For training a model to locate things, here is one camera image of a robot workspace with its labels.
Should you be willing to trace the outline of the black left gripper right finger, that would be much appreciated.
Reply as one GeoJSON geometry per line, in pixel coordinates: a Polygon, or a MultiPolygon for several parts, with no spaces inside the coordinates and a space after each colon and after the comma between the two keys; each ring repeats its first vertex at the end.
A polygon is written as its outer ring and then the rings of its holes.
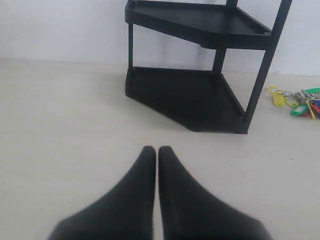
{"type": "Polygon", "coordinates": [[[215,197],[170,146],[158,150],[158,194],[166,240],[270,240],[265,226],[215,197]]]}

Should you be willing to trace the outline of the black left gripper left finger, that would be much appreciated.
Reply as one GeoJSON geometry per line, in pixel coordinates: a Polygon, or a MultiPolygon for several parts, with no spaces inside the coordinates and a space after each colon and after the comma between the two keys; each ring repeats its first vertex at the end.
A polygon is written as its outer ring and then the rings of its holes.
{"type": "Polygon", "coordinates": [[[60,221],[50,240],[151,240],[156,151],[144,146],[130,170],[104,196],[60,221]]]}

